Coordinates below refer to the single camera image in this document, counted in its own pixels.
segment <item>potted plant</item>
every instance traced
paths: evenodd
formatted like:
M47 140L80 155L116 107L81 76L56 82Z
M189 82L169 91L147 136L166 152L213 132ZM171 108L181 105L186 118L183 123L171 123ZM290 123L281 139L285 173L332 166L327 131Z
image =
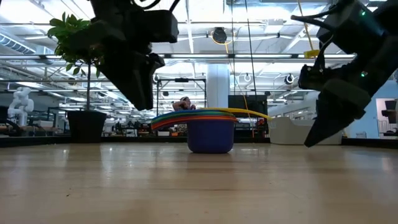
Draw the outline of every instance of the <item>potted plant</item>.
M62 19L52 19L51 29L47 32L49 37L56 37L58 46L55 54L61 56L66 63L66 71L73 69L74 75L87 77L86 107L84 111L68 111L70 132L75 142L100 142L106 114L90 110L90 80L92 67L98 68L103 63L103 52L99 45L92 45L85 50L75 50L72 37L79 31L85 30L90 21L77 19L74 15L62 14ZM82 69L88 66L88 72Z

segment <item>wooden floor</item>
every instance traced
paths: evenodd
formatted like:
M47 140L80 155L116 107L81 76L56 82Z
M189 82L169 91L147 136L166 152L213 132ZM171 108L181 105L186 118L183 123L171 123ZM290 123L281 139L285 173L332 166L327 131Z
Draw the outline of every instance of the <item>wooden floor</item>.
M0 149L0 223L398 223L398 151L236 144Z

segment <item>white pillar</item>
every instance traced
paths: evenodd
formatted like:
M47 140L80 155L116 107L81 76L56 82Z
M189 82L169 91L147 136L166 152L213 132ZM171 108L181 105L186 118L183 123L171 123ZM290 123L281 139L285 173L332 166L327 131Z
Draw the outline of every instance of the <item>white pillar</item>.
M208 64L206 79L207 107L227 108L229 65Z

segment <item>blue bowl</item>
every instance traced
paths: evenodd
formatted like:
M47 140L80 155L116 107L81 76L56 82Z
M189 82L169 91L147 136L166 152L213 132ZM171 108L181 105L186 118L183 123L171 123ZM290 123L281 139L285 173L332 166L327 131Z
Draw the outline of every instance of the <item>blue bowl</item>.
M234 122L189 121L188 148L194 153L228 153L234 145Z

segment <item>yellow plate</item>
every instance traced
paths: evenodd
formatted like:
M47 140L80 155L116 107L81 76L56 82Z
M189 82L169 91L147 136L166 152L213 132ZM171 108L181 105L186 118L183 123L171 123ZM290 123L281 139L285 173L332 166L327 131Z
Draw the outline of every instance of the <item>yellow plate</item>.
M251 110L239 109L239 108L201 108L201 109L203 109L203 110L220 110L220 111L227 111L230 113L248 113L248 114L254 114L254 115L260 116L265 119L272 119L270 116L267 116L265 114L251 111Z
M309 50L307 52L304 52L304 57L305 58L315 58L318 56L319 50Z

